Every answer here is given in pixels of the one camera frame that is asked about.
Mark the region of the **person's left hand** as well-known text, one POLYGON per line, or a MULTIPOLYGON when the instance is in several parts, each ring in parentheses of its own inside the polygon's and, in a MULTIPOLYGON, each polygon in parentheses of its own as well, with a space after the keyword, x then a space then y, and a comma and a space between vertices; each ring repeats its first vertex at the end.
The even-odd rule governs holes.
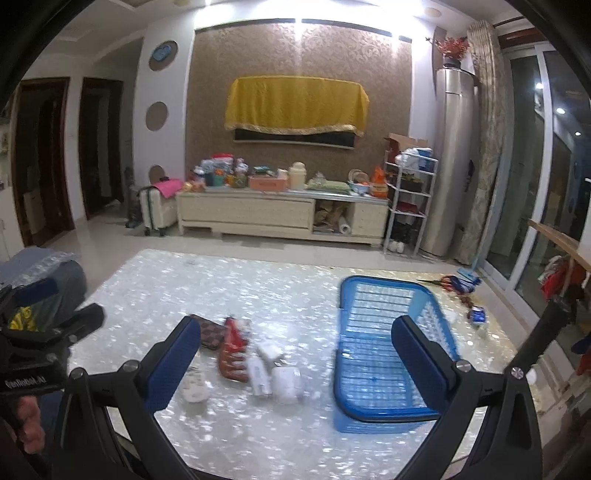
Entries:
POLYGON ((37 398, 21 397, 17 402, 16 417, 20 422, 18 439, 27 454, 40 453, 45 446, 45 432, 41 425, 41 411, 37 398))

